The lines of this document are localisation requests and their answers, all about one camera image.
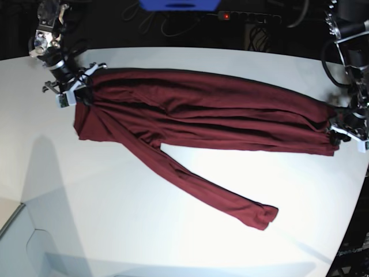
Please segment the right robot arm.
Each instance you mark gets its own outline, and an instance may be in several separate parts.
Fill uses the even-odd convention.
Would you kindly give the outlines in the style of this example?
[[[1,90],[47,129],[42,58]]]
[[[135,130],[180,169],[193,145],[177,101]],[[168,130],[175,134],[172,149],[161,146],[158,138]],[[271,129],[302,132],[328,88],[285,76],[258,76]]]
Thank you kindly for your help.
[[[98,70],[106,69],[105,63],[91,63],[83,67],[77,58],[86,52],[86,39],[80,39],[67,48],[66,35],[72,33],[80,19],[73,20],[71,14],[80,12],[88,1],[41,1],[37,9],[38,25],[35,35],[28,43],[29,55],[37,59],[52,74],[53,81],[46,81],[42,92],[55,94],[60,108],[75,106],[78,102],[86,106],[93,103],[92,78]]]

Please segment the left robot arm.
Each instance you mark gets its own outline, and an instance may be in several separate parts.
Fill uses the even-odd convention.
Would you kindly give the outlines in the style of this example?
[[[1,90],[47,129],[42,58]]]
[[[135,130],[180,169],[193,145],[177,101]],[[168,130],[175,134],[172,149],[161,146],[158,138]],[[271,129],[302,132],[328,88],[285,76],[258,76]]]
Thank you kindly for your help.
[[[368,146],[368,1],[327,1],[325,21],[332,40],[321,50],[321,62],[327,77],[351,97],[347,107],[333,107],[309,100],[296,120],[302,127],[292,135],[312,154],[331,155],[340,142],[357,141]],[[325,54],[335,45],[349,83],[337,82],[329,71]]]

